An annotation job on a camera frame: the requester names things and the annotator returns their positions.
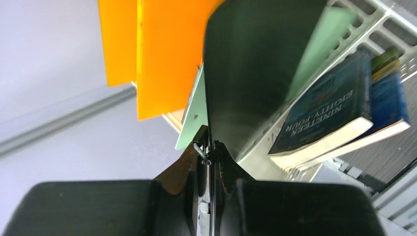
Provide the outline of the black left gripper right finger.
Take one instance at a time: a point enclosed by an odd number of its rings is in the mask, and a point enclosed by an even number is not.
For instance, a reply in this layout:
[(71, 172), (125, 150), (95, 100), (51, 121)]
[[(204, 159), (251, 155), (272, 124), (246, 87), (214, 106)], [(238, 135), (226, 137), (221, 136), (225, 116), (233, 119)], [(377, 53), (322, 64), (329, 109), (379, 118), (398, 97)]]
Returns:
[(213, 148), (216, 236), (383, 236), (358, 187), (255, 180), (221, 142)]

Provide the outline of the thick orange binder folder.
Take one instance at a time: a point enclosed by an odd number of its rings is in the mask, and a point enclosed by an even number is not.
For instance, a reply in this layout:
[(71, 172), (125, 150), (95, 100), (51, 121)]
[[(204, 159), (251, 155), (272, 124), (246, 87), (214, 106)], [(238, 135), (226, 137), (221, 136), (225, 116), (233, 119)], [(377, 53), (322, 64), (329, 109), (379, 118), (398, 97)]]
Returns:
[(142, 57), (138, 119), (185, 108), (203, 59), (206, 23), (219, 0), (142, 2)]

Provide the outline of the Animal Farm blue book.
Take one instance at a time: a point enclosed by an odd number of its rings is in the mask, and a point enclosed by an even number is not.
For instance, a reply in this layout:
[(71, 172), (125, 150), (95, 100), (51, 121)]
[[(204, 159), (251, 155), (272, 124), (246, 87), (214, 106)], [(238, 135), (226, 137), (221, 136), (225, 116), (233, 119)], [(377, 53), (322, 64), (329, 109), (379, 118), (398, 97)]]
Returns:
[(373, 126), (363, 135), (322, 156), (296, 165), (306, 170), (331, 158), (397, 135), (410, 127), (400, 78), (399, 50), (389, 47), (372, 59), (371, 112)]

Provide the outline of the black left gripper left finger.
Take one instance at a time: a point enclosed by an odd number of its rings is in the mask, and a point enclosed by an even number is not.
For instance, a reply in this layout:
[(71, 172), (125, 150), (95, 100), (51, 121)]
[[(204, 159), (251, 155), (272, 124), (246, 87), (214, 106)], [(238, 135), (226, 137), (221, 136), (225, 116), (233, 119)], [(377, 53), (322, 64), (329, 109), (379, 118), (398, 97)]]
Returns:
[(191, 143), (154, 179), (43, 182), (22, 199), (6, 236), (194, 236), (197, 169)]

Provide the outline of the Nineteen Eighty-Four dark book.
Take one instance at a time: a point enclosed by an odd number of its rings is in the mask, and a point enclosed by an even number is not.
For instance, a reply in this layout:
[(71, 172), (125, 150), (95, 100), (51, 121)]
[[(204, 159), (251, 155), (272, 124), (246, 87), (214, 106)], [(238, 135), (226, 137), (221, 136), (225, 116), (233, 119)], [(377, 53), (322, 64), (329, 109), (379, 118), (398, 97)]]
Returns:
[(371, 56), (351, 54), (312, 85), (286, 116), (269, 158), (283, 170), (313, 160), (373, 126)]

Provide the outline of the mint green clipboard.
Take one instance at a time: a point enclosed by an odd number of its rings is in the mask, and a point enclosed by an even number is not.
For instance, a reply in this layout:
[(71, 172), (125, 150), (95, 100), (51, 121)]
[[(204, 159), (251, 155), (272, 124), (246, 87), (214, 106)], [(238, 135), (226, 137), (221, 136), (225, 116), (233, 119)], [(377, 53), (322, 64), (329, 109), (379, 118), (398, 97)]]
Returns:
[[(294, 74), (288, 99), (293, 98), (307, 84), (356, 17), (357, 14), (354, 11), (346, 8), (327, 6), (324, 9)], [(183, 114), (182, 129), (176, 149), (186, 147), (201, 125), (208, 125), (203, 64), (197, 71), (193, 89)]]

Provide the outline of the white plastic file rack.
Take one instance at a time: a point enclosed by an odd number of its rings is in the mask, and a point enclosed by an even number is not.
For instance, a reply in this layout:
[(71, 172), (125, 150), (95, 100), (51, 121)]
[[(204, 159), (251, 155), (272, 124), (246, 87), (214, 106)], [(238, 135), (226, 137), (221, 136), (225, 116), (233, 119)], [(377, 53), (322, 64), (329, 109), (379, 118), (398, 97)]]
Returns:
[(268, 152), (277, 138), (288, 112), (318, 79), (358, 50), (365, 50), (371, 56), (374, 48), (369, 48), (366, 45), (366, 39), (371, 34), (380, 32), (383, 23), (394, 15), (394, 12), (389, 10), (386, 3), (382, 0), (377, 1), (374, 6), (375, 11), (369, 15), (361, 14), (357, 7), (346, 8), (354, 11), (357, 17), (351, 23), (349, 29), (343, 34), (339, 42), (333, 47), (328, 58), (313, 73), (307, 84), (291, 99), (287, 98), (290, 92), (289, 90), (283, 106), (277, 111), (277, 117), (268, 123), (267, 128), (261, 132), (260, 136), (250, 146), (243, 158), (239, 161), (233, 159), (251, 176), (258, 179), (275, 180), (282, 179), (284, 175), (291, 172), (301, 171), (296, 167), (283, 170), (269, 158)]

